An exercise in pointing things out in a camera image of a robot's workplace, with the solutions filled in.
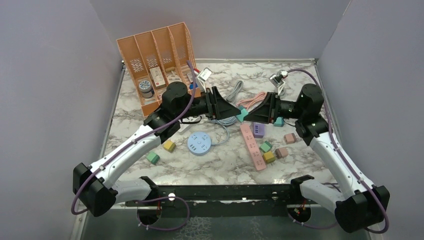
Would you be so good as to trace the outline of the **green usb charger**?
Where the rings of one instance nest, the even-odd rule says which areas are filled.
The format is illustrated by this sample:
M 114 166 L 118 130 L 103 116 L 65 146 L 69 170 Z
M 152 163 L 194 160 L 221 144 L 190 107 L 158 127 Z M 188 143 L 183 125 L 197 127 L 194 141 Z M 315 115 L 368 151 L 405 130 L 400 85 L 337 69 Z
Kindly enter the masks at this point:
M 268 141 L 264 141 L 260 146 L 259 149 L 263 152 L 263 153 L 267 153 L 270 152 L 273 148 L 273 145 L 268 142 Z

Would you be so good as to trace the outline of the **teal usb charger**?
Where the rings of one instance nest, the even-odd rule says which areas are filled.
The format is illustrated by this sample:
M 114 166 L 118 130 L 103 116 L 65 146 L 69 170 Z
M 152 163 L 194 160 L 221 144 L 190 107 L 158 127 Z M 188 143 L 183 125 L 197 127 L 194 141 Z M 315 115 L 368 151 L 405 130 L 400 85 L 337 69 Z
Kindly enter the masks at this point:
M 245 116 L 249 114 L 249 112 L 246 110 L 246 108 L 242 105 L 238 106 L 238 109 L 240 110 L 240 114 L 236 115 L 235 118 L 242 123 L 244 121 Z
M 273 122 L 273 125 L 274 125 L 275 127 L 283 127 L 283 126 L 284 126 L 284 124 L 285 124 L 285 121 L 284 121 L 284 119 L 283 119 L 282 117 L 277 117 L 277 118 L 274 120 L 274 122 Z

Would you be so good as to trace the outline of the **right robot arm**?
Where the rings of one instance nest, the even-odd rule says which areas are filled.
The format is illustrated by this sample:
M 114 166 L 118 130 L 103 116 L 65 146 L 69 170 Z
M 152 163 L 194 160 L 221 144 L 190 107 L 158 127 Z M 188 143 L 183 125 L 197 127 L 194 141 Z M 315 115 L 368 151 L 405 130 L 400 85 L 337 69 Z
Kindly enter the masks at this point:
M 244 120 L 270 124 L 278 117 L 294 119 L 298 136 L 320 157 L 338 183 L 339 190 L 333 190 L 309 175 L 295 178 L 288 190 L 292 202 L 300 204 L 309 199 L 321 205 L 334 214 L 347 233 L 368 230 L 381 222 L 388 224 L 389 191 L 383 185 L 376 186 L 353 163 L 321 116 L 323 104 L 321 88 L 308 83 L 296 101 L 281 100 L 276 93 L 268 92 Z

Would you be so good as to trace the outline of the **yellow usb charger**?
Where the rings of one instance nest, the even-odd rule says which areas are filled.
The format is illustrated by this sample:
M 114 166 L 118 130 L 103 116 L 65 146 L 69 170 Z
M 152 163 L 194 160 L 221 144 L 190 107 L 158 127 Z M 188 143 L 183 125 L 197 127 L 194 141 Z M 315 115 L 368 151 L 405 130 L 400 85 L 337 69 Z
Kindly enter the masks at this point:
M 265 152 L 262 158 L 266 164 L 271 164 L 276 160 L 275 155 L 271 151 Z

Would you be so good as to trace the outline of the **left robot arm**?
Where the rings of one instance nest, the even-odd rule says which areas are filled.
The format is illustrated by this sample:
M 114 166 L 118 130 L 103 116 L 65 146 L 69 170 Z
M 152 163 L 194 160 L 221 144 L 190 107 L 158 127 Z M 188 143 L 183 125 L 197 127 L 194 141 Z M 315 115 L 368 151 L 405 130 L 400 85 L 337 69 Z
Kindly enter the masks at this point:
M 94 217 L 105 214 L 121 198 L 131 200 L 116 185 L 120 176 L 143 155 L 166 142 L 181 127 L 179 120 L 205 115 L 212 120 L 222 120 L 240 114 L 240 110 L 226 101 L 217 87 L 207 89 L 199 97 L 189 93 L 182 82 L 172 82 L 162 94 L 162 103 L 146 117 L 138 130 L 109 155 L 91 163 L 79 163 L 72 172 L 72 191 L 75 195 L 71 213 L 76 203 L 85 205 Z

